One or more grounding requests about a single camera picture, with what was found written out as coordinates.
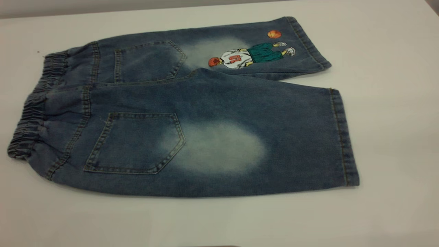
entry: cartoon character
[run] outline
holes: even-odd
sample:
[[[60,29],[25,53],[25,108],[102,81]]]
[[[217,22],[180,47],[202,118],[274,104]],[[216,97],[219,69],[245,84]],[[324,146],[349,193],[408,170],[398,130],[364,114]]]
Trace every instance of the cartoon character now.
[[[271,62],[283,59],[287,54],[293,57],[296,51],[293,47],[286,48],[283,51],[273,51],[273,47],[286,46],[285,42],[262,43],[252,46],[248,49],[235,49],[226,51],[223,55],[213,57],[209,60],[209,66],[213,67],[219,64],[224,64],[230,69],[241,69],[250,66],[254,63]]]

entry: pant leg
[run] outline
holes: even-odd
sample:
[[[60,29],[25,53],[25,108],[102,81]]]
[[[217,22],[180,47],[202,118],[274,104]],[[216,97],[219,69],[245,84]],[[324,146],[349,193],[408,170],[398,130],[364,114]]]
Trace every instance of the pant leg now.
[[[282,36],[269,38],[267,33],[270,30],[279,30]],[[225,51],[278,41],[294,47],[296,55],[239,70],[208,65],[210,58],[220,57]],[[293,17],[269,22],[130,34],[99,40],[97,45],[100,52],[99,69],[114,71],[100,75],[98,83],[169,80],[187,76],[198,68],[230,75],[282,80],[316,73],[331,66]],[[71,50],[76,53],[81,47]]]
[[[96,85],[90,98],[93,114],[52,174],[57,183],[175,197],[359,184],[333,89],[199,69],[159,85]]]

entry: orange basketball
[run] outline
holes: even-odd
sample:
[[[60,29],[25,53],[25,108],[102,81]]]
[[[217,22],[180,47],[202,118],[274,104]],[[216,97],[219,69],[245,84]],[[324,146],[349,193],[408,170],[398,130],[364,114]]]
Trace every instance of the orange basketball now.
[[[277,31],[277,30],[271,30],[268,32],[268,37],[272,38],[272,39],[277,39],[280,38],[282,36],[282,33]]]

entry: denim shorts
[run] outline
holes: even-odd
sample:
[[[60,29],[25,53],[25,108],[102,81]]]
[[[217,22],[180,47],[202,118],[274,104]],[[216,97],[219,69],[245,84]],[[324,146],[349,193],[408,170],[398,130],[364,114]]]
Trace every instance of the denim shorts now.
[[[95,41],[46,56],[8,153],[123,195],[356,186],[339,91],[277,81],[330,66],[292,17]]]

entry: white surface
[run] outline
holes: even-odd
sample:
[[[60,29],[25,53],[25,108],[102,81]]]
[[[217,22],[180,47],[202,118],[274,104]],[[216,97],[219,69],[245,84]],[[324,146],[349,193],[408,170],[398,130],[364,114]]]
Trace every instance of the white surface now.
[[[226,11],[234,18],[213,18]],[[288,82],[340,90],[360,187],[224,199],[111,196],[56,185],[6,156],[44,54],[120,34],[285,15],[333,64]],[[439,246],[439,17],[423,0],[8,19],[0,37],[0,246]]]
[[[274,0],[0,0],[0,18],[273,2]]]

